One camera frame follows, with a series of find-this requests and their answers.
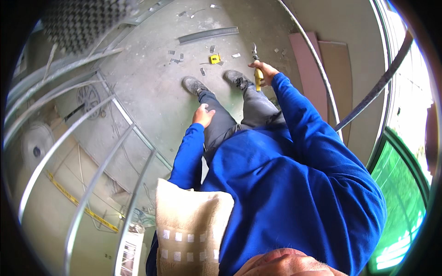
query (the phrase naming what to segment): concrete floor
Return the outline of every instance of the concrete floor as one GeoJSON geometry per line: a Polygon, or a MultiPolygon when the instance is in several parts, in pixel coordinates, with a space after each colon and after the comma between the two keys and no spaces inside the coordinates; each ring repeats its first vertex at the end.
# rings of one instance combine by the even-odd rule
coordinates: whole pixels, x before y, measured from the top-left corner
{"type": "MultiPolygon", "coordinates": [[[[253,79],[254,70],[247,64],[253,61],[251,49],[254,42],[260,60],[284,72],[302,91],[299,71],[288,39],[288,34],[293,32],[293,25],[276,1],[222,0],[215,3],[221,7],[219,9],[210,8],[210,4],[203,0],[173,1],[134,28],[118,45],[125,50],[108,57],[100,67],[122,104],[170,163],[173,163],[183,135],[192,122],[193,113],[199,106],[197,98],[182,87],[183,77],[190,75],[200,79],[240,122],[243,118],[242,94],[222,76],[224,71],[235,69],[253,79]],[[204,10],[190,18],[201,9],[204,10]],[[183,11],[187,11],[187,14],[178,16],[183,11]],[[265,18],[260,16],[262,11],[266,11],[265,18]],[[180,36],[230,26],[238,26],[240,33],[179,45],[180,36]],[[224,61],[222,66],[200,65],[209,62],[211,45],[216,46],[215,53],[219,53],[224,61]],[[169,50],[174,50],[175,54],[168,54],[169,50]],[[241,57],[233,59],[232,55],[236,53],[240,53],[241,57]],[[180,54],[184,54],[183,62],[170,62],[171,58],[179,59],[180,54]],[[201,75],[201,67],[206,76],[201,75]]],[[[107,97],[101,85],[95,87],[101,99],[107,97]]],[[[275,97],[272,88],[266,87],[263,91],[269,98],[275,97]]],[[[58,98],[57,106],[60,113],[61,110],[67,113],[73,110],[77,106],[76,91],[58,98]]],[[[74,132],[81,147],[97,164],[104,161],[117,142],[115,128],[122,135],[128,127],[115,106],[112,112],[108,106],[105,111],[105,118],[87,120],[74,132]]],[[[126,153],[120,148],[106,173],[125,190],[132,192],[138,179],[134,168],[138,173],[141,172],[150,151],[134,133],[130,134],[124,146],[126,153]]],[[[207,171],[204,163],[203,176],[207,171]]],[[[139,208],[153,209],[154,202],[151,199],[155,199],[156,179],[167,178],[168,174],[166,167],[155,159],[145,181],[149,192],[142,193],[137,204],[139,208]]],[[[118,202],[124,205],[127,199],[122,196],[118,202]]]]}
{"type": "MultiPolygon", "coordinates": [[[[292,23],[273,1],[224,0],[210,8],[203,0],[177,0],[167,5],[136,27],[118,46],[125,51],[107,58],[101,66],[108,82],[115,85],[125,107],[148,137],[171,162],[177,153],[185,130],[199,106],[195,96],[181,85],[184,76],[200,79],[221,104],[240,122],[243,100],[237,89],[222,78],[225,70],[235,69],[253,78],[251,46],[255,42],[262,61],[285,72],[301,89],[299,72],[287,35],[292,23]],[[193,19],[190,16],[199,11],[193,19]],[[179,13],[187,11],[181,17],[179,13]],[[263,18],[259,14],[266,11],[263,18]],[[238,26],[240,34],[179,45],[178,37],[203,30],[238,26]],[[223,66],[203,64],[209,61],[210,46],[215,45],[223,66]],[[281,52],[287,49],[286,55],[281,52]],[[184,62],[171,63],[184,54],[184,62]],[[241,57],[233,59],[233,54],[241,57]],[[203,67],[206,76],[202,76],[203,67]]],[[[272,98],[271,88],[264,90],[272,98]]]]}

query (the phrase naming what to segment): curved metal rail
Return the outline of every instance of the curved metal rail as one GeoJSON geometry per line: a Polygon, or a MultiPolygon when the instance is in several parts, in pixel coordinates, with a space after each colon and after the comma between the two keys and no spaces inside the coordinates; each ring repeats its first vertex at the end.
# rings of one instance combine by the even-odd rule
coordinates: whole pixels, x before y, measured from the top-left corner
{"type": "Polygon", "coordinates": [[[405,57],[407,56],[410,50],[412,43],[413,43],[413,37],[412,34],[408,31],[405,34],[402,46],[397,52],[397,55],[394,58],[393,62],[388,67],[387,71],[382,75],[381,79],[376,83],[376,85],[367,94],[367,96],[365,96],[365,98],[342,120],[342,122],[338,123],[334,127],[335,131],[339,131],[348,123],[350,123],[353,119],[355,119],[356,116],[358,116],[369,104],[372,103],[372,101],[374,101],[374,99],[376,99],[381,94],[382,90],[385,88],[385,86],[387,86],[387,84],[390,82],[394,74],[396,74],[400,65],[404,61],[405,57]]]}
{"type": "Polygon", "coordinates": [[[11,141],[13,136],[18,132],[18,130],[24,124],[24,122],[26,122],[27,119],[29,119],[38,109],[40,109],[40,107],[44,106],[45,104],[55,99],[56,97],[63,95],[68,91],[71,91],[72,89],[80,88],[83,86],[87,86],[89,84],[99,83],[99,82],[100,82],[99,80],[89,80],[79,84],[75,84],[61,91],[59,91],[59,88],[57,87],[48,94],[46,94],[45,96],[38,99],[38,101],[36,101],[33,105],[31,105],[25,112],[23,112],[23,114],[20,115],[20,117],[17,118],[17,120],[14,121],[14,123],[12,123],[11,127],[8,129],[8,132],[4,136],[3,147],[7,147],[9,145],[9,142],[11,141]]]}
{"type": "Polygon", "coordinates": [[[131,124],[124,132],[124,134],[121,136],[121,138],[118,140],[118,142],[114,145],[114,147],[110,150],[104,162],[100,165],[97,172],[95,172],[94,177],[92,178],[91,182],[88,185],[86,193],[81,197],[80,203],[78,204],[78,207],[75,210],[74,217],[72,218],[71,225],[69,226],[68,234],[66,236],[65,265],[63,268],[63,275],[68,276],[70,273],[72,250],[74,248],[75,237],[77,236],[78,227],[80,226],[80,221],[81,218],[83,217],[84,209],[86,208],[86,204],[88,203],[89,198],[91,197],[92,192],[94,191],[95,185],[97,185],[97,182],[101,177],[101,175],[103,174],[104,169],[107,167],[107,165],[109,164],[112,157],[117,152],[118,148],[121,146],[123,141],[132,132],[134,126],[135,124],[131,124]]]}
{"type": "Polygon", "coordinates": [[[51,147],[51,149],[46,153],[45,157],[43,157],[43,159],[41,160],[41,162],[38,164],[38,166],[35,168],[34,172],[32,173],[28,184],[26,184],[25,190],[23,192],[22,198],[20,200],[20,205],[19,205],[19,211],[18,211],[18,217],[19,217],[19,222],[20,224],[22,223],[22,219],[23,219],[23,213],[25,211],[26,208],[26,203],[29,199],[29,195],[30,192],[32,191],[32,188],[35,185],[35,182],[37,181],[38,176],[40,175],[40,173],[42,172],[43,168],[46,166],[46,164],[48,163],[49,159],[52,157],[52,155],[55,153],[55,151],[58,149],[58,147],[66,140],[66,138],[69,137],[69,135],[72,134],[72,132],[74,132],[74,130],[82,123],[84,122],[87,118],[89,118],[95,111],[97,111],[100,107],[104,106],[105,104],[107,104],[110,100],[112,100],[114,97],[108,97],[106,99],[104,99],[101,103],[99,103],[97,106],[95,106],[94,108],[92,108],[90,111],[88,111],[87,113],[85,113],[83,116],[80,117],[80,119],[78,119],[75,123],[73,123],[71,125],[71,127],[66,130],[65,133],[63,133],[63,135],[57,140],[57,142],[55,142],[55,144],[51,147]]]}
{"type": "Polygon", "coordinates": [[[98,53],[95,54],[91,57],[87,57],[81,60],[78,60],[76,62],[73,62],[69,65],[66,65],[64,67],[62,67],[61,69],[58,69],[57,71],[55,71],[52,75],[48,76],[46,79],[42,79],[41,81],[39,81],[38,83],[36,83],[33,87],[29,88],[28,91],[26,91],[26,93],[21,96],[11,107],[11,109],[8,111],[8,113],[6,114],[5,118],[4,118],[4,124],[7,123],[7,121],[17,112],[17,110],[20,108],[20,106],[22,104],[24,104],[30,97],[32,97],[32,95],[34,95],[38,90],[40,90],[44,85],[46,85],[47,83],[53,81],[54,79],[58,78],[59,76],[75,69],[78,68],[82,65],[85,65],[91,61],[100,59],[102,57],[107,57],[116,53],[119,53],[123,50],[123,48],[118,48],[118,49],[114,49],[114,50],[109,50],[106,51],[104,53],[98,53]]]}
{"type": "MultiPolygon", "coordinates": [[[[295,26],[298,29],[298,32],[301,34],[302,38],[304,38],[305,43],[307,44],[307,47],[309,48],[310,52],[312,53],[313,60],[315,61],[316,66],[319,69],[319,73],[321,75],[322,81],[324,82],[325,90],[327,91],[328,98],[330,99],[330,103],[332,105],[331,108],[333,111],[332,113],[333,113],[334,120],[335,120],[336,124],[339,124],[338,108],[336,107],[336,102],[335,102],[335,97],[333,96],[332,87],[330,86],[330,83],[328,81],[327,74],[325,74],[324,67],[322,66],[322,63],[319,60],[319,56],[316,53],[315,48],[313,48],[313,44],[311,43],[309,37],[305,33],[302,26],[299,24],[296,17],[289,10],[289,8],[286,6],[286,4],[284,4],[284,2],[282,2],[282,0],[277,0],[277,1],[281,4],[281,6],[284,8],[284,10],[290,15],[290,18],[295,23],[295,26]]],[[[337,130],[336,133],[338,134],[341,141],[343,141],[341,130],[340,129],[337,130]]]]}
{"type": "Polygon", "coordinates": [[[140,178],[138,179],[137,184],[135,185],[135,189],[133,190],[129,207],[127,208],[126,219],[124,221],[121,230],[121,236],[117,247],[117,253],[115,254],[117,257],[115,258],[115,263],[114,263],[114,273],[112,273],[115,276],[120,276],[120,271],[116,270],[117,262],[121,261],[121,259],[123,258],[123,250],[126,242],[126,234],[129,231],[129,226],[130,223],[132,222],[133,210],[135,209],[135,204],[137,203],[138,192],[140,191],[144,178],[146,177],[147,169],[149,168],[149,165],[152,163],[153,157],[155,155],[156,155],[156,149],[150,152],[149,158],[147,159],[146,164],[144,165],[144,168],[141,171],[140,178]]]}

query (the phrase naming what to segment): hand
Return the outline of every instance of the hand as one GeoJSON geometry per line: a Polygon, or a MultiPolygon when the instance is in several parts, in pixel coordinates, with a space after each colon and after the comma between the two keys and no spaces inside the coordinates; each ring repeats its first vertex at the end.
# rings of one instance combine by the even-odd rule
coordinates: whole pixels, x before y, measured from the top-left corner
{"type": "Polygon", "coordinates": [[[264,75],[264,81],[265,81],[266,85],[268,85],[268,86],[272,85],[273,77],[279,73],[278,70],[271,67],[267,63],[259,62],[257,60],[254,63],[250,63],[249,67],[261,69],[261,71],[263,72],[263,75],[264,75]]]}
{"type": "Polygon", "coordinates": [[[194,118],[192,120],[192,124],[199,123],[202,124],[204,128],[210,125],[212,121],[212,117],[215,114],[215,110],[207,111],[208,104],[202,103],[199,108],[195,111],[194,118]]]}

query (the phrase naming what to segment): drywall sheet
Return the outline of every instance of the drywall sheet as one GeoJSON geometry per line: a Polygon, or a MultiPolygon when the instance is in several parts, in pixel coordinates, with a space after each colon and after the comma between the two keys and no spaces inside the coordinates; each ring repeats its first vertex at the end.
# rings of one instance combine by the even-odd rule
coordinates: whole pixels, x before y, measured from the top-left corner
{"type": "MultiPolygon", "coordinates": [[[[331,90],[335,98],[336,107],[338,108],[339,118],[342,120],[351,112],[353,102],[352,80],[351,80],[351,66],[350,56],[348,54],[348,47],[343,42],[329,42],[318,41],[319,49],[321,50],[322,64],[328,81],[330,82],[331,90]]],[[[336,121],[333,117],[332,107],[328,101],[328,123],[334,127],[336,121]]],[[[350,136],[350,125],[346,125],[342,129],[342,136],[345,145],[348,144],[350,136]]]]}
{"type": "MultiPolygon", "coordinates": [[[[307,32],[307,36],[312,42],[313,47],[321,60],[321,53],[319,51],[320,49],[315,33],[307,32]]],[[[315,106],[316,110],[321,115],[321,118],[324,121],[327,121],[327,92],[315,60],[300,33],[289,34],[289,40],[292,44],[296,63],[298,64],[304,96],[310,100],[313,106],[315,106]]]]}

